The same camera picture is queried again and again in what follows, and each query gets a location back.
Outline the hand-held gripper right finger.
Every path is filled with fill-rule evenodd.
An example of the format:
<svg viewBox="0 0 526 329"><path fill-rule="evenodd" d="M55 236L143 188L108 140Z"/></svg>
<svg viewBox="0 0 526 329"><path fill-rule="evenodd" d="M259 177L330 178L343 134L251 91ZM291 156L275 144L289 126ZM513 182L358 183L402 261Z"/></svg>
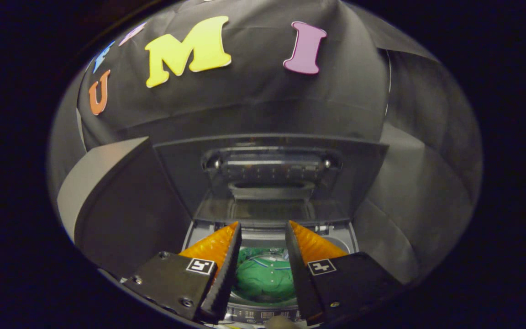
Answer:
<svg viewBox="0 0 526 329"><path fill-rule="evenodd" d="M403 291L367 253L348 254L297 222L286 223L285 242L299 312L309 326L351 323Z"/></svg>

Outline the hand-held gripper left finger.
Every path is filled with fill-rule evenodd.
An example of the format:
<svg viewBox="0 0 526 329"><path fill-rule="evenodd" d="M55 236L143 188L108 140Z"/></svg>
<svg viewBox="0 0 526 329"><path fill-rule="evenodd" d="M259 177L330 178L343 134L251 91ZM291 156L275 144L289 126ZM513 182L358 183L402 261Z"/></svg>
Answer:
<svg viewBox="0 0 526 329"><path fill-rule="evenodd" d="M188 321L217 323L227 312L241 244L242 226L231 223L178 254L159 252L124 285Z"/></svg>

